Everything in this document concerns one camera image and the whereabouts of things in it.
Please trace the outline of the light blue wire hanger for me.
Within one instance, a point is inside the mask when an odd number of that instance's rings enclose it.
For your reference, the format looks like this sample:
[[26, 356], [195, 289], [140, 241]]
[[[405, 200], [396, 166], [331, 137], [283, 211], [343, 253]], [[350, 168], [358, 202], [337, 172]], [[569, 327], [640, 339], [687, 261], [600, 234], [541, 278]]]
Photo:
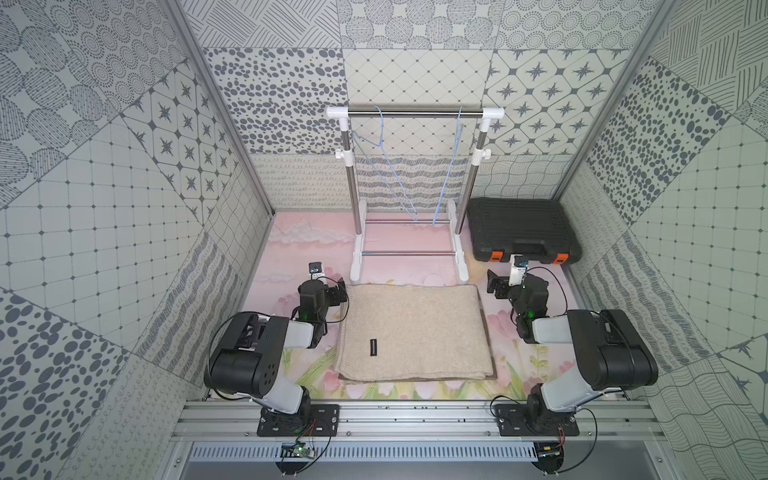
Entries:
[[454, 144], [453, 144], [453, 150], [452, 150], [452, 154], [451, 154], [451, 159], [450, 159], [450, 162], [449, 162], [449, 165], [448, 165], [448, 170], [446, 172], [446, 175], [444, 177], [444, 181], [443, 181], [443, 184], [442, 184], [442, 187], [441, 187], [441, 190], [440, 190], [440, 195], [438, 197], [438, 202], [437, 202], [435, 211], [433, 213], [432, 222], [431, 222], [432, 226], [436, 226], [437, 225], [438, 217], [439, 217], [441, 209], [442, 209], [442, 204], [443, 204], [444, 197], [445, 197], [445, 192], [446, 192], [446, 189], [447, 189], [447, 184], [448, 184], [448, 181], [451, 178], [451, 173], [452, 173], [452, 170], [453, 170], [453, 166], [454, 166], [454, 163], [455, 163], [456, 158], [457, 158], [459, 146], [460, 146], [460, 143], [461, 143], [461, 135], [462, 135], [462, 132], [463, 132], [462, 114], [463, 114], [463, 108], [460, 107], [458, 109], [458, 113], [456, 115], [456, 123], [455, 123], [455, 130], [454, 130]]
[[417, 209], [415, 207], [415, 204], [413, 203], [412, 199], [408, 196], [407, 190], [405, 188], [405, 185], [403, 184], [402, 180], [400, 179], [397, 171], [394, 168], [394, 165], [392, 161], [390, 160], [384, 145], [384, 114], [383, 111], [379, 106], [374, 106], [375, 110], [378, 113], [379, 121], [380, 121], [380, 129], [379, 129], [379, 137], [377, 142], [373, 142], [367, 138], [361, 137], [354, 131], [351, 132], [352, 141], [356, 147], [362, 148], [361, 142], [368, 143], [370, 145], [376, 146], [381, 153], [382, 158], [386, 161], [386, 164], [389, 168], [389, 171], [394, 178], [394, 180], [397, 182], [400, 193], [397, 194], [395, 192], [394, 187], [389, 183], [389, 181], [384, 177], [384, 175], [381, 173], [381, 171], [374, 165], [370, 157], [366, 152], [362, 152], [363, 158], [366, 161], [366, 163], [373, 169], [373, 171], [376, 173], [378, 178], [385, 184], [389, 192], [392, 194], [392, 196], [398, 201], [400, 207], [404, 210], [404, 212], [408, 215], [408, 217], [412, 221], [417, 221], [419, 219]]

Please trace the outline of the beige wool scarf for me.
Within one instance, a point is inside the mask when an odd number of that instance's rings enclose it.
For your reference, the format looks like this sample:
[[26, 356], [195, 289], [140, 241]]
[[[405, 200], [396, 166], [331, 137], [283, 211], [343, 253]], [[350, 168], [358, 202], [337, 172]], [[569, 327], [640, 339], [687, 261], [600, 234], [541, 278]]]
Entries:
[[359, 383], [485, 380], [495, 376], [473, 285], [356, 285], [340, 327], [335, 370]]

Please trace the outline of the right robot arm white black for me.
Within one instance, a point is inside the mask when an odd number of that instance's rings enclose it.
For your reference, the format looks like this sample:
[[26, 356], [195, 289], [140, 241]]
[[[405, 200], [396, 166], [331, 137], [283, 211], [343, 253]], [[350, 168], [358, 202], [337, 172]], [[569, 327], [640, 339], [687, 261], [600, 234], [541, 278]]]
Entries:
[[608, 393], [656, 383], [658, 364], [624, 311], [570, 309], [550, 316], [549, 284], [528, 272], [488, 271], [487, 292], [511, 303], [511, 321], [525, 343], [570, 345], [575, 354], [574, 367], [534, 385], [524, 404], [492, 404], [502, 436], [577, 436], [581, 407]]

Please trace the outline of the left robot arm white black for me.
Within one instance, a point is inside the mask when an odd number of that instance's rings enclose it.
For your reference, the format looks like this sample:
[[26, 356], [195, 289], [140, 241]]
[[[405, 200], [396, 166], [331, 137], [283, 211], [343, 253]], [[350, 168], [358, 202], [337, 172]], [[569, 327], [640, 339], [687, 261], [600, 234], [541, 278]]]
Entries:
[[286, 349], [314, 349], [328, 333], [327, 313], [348, 301], [343, 280], [321, 276], [298, 287], [299, 306], [289, 317], [255, 311], [234, 314], [209, 345], [204, 383], [222, 398], [247, 397], [262, 407], [257, 435], [331, 437], [334, 405], [312, 405], [308, 389], [279, 373]]

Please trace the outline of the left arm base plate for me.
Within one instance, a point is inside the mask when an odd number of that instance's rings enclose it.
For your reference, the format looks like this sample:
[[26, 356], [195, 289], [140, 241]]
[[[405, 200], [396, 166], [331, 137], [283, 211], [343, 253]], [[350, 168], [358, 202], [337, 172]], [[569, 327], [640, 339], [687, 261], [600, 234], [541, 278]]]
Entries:
[[338, 431], [339, 404], [310, 404], [295, 414], [275, 412], [263, 407], [257, 428], [258, 437], [335, 437]]

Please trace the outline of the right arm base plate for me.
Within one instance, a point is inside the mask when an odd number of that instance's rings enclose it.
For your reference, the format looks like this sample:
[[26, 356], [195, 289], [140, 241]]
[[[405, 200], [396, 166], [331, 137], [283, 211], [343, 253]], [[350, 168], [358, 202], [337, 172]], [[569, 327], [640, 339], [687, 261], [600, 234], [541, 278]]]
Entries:
[[575, 437], [579, 427], [571, 413], [530, 413], [527, 407], [514, 403], [502, 403], [491, 408], [502, 437]]

